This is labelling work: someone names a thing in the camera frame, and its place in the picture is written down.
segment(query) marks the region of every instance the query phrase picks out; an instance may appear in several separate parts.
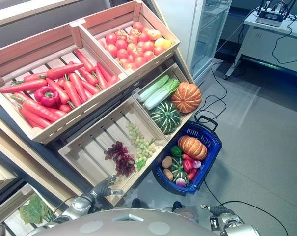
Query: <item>basket handle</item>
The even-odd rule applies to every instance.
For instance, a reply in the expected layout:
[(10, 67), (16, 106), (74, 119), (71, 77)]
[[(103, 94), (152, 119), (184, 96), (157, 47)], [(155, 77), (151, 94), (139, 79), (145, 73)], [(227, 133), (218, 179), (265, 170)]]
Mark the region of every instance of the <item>basket handle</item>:
[(206, 117), (206, 116), (204, 116), (204, 115), (201, 115), (199, 118), (198, 118), (198, 122), (199, 122), (199, 120), (200, 119), (205, 119), (205, 120), (207, 120), (208, 122), (210, 122), (210, 123), (212, 123), (215, 127), (211, 130), (211, 131), (215, 131), (215, 129), (218, 127), (218, 123), (216, 122), (216, 121), (214, 121), (213, 119), (210, 119), (209, 117)]

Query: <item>red grapes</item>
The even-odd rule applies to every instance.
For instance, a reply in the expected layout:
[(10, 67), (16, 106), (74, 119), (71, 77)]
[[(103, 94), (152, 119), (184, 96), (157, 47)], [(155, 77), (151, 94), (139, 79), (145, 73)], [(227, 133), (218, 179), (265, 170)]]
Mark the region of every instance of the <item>red grapes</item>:
[(115, 170), (117, 175), (125, 175), (128, 177), (131, 172), (135, 171), (134, 159), (128, 154), (128, 150), (123, 144), (117, 141), (112, 144), (107, 151), (104, 151), (105, 160), (112, 159), (115, 161)]

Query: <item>glass door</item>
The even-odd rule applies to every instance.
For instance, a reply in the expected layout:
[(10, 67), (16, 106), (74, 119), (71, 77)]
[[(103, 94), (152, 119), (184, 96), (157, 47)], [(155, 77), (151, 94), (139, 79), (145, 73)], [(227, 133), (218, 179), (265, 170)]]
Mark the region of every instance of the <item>glass door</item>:
[(206, 0), (200, 18), (191, 64), (194, 78), (211, 63), (228, 15), (231, 0)]

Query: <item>white desk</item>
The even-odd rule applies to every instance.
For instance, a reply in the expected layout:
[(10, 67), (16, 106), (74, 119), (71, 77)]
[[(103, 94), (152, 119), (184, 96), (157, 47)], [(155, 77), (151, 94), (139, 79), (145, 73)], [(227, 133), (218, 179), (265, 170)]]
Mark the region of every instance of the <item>white desk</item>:
[[(275, 47), (276, 40), (290, 32), (287, 25), (291, 23), (291, 20), (287, 18), (281, 23), (280, 27), (276, 27), (257, 23), (255, 22), (256, 18), (256, 11), (246, 18), (244, 23), (249, 25), (249, 29), (234, 63), (225, 75), (228, 77), (233, 73), (234, 69), (239, 64), (241, 55), (257, 59), (261, 64), (266, 62), (267, 64), (297, 72), (297, 62), (279, 64), (271, 54)], [(297, 60), (297, 21), (294, 21), (290, 27), (292, 28), (292, 33), (278, 41), (274, 52), (280, 62)]]

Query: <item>bok choy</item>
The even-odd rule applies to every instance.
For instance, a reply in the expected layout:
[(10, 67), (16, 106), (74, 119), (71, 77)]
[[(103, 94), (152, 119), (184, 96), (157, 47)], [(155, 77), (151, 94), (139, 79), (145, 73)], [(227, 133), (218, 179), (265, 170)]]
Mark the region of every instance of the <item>bok choy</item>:
[(153, 83), (150, 87), (148, 87), (138, 98), (139, 102), (145, 102), (156, 90), (161, 88), (164, 84), (169, 81), (169, 76), (164, 75), (161, 79)]
[(165, 85), (160, 89), (155, 91), (149, 96), (149, 98), (144, 102), (143, 106), (147, 110), (151, 110), (169, 97), (179, 86), (180, 81), (178, 79), (170, 79)]

